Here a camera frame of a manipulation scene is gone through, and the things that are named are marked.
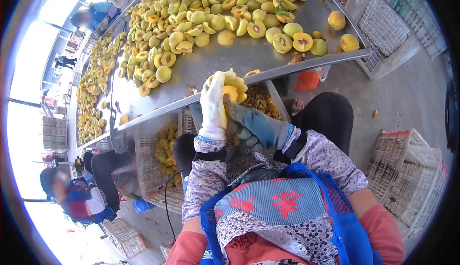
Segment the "metal leg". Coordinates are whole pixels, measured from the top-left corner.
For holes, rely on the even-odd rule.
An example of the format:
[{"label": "metal leg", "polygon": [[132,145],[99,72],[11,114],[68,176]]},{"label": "metal leg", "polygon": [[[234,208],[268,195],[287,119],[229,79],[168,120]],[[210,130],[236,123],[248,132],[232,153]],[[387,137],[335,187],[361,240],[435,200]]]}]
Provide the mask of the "metal leg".
[{"label": "metal leg", "polygon": [[295,85],[299,79],[300,72],[293,73],[291,75],[284,76],[282,78],[284,88],[281,90],[283,96],[291,96],[295,91]]}]

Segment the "foot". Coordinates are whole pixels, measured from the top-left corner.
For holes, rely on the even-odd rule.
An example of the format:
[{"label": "foot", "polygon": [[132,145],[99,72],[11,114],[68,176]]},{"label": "foot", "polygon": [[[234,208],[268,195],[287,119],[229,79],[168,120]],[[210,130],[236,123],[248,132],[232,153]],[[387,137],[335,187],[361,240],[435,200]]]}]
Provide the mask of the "foot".
[{"label": "foot", "polygon": [[299,113],[305,108],[305,104],[301,99],[295,98],[291,100],[291,108],[289,109],[291,117]]}]

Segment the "person standing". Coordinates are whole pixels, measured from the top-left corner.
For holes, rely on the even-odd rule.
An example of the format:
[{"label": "person standing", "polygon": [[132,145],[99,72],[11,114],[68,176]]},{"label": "person standing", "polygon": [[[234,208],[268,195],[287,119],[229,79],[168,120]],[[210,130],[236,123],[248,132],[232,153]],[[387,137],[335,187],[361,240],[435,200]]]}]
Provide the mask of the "person standing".
[{"label": "person standing", "polygon": [[62,66],[62,67],[68,67],[70,69],[74,69],[77,59],[76,58],[69,59],[65,57],[64,55],[61,55],[58,58],[54,58],[54,61],[56,62],[56,65],[54,66],[54,68],[57,68],[58,66]]},{"label": "person standing", "polygon": [[89,9],[81,9],[74,13],[70,21],[77,29],[86,28],[95,35],[102,36],[120,12],[121,9],[109,2],[97,2]]}]

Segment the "hand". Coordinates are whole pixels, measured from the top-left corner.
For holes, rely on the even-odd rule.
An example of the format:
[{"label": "hand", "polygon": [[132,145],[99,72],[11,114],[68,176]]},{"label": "hand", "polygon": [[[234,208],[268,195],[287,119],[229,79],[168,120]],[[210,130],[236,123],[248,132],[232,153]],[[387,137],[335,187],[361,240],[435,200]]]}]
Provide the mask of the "hand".
[{"label": "hand", "polygon": [[104,20],[101,21],[101,23],[99,24],[99,28],[101,30],[105,30],[108,25],[109,25],[109,21],[107,20],[107,18],[104,18]]},{"label": "hand", "polygon": [[203,123],[199,134],[210,140],[226,140],[227,117],[222,102],[222,89],[225,74],[221,71],[208,78],[201,91],[200,104],[203,113]]},{"label": "hand", "polygon": [[83,170],[81,172],[81,174],[83,175],[83,178],[86,180],[86,182],[88,183],[94,183],[94,177],[92,176],[92,174],[88,171],[88,170]]},{"label": "hand", "polygon": [[250,150],[258,152],[275,147],[281,150],[291,135],[292,125],[268,117],[255,108],[245,108],[236,103],[224,105],[230,117],[227,132],[235,135]]}]

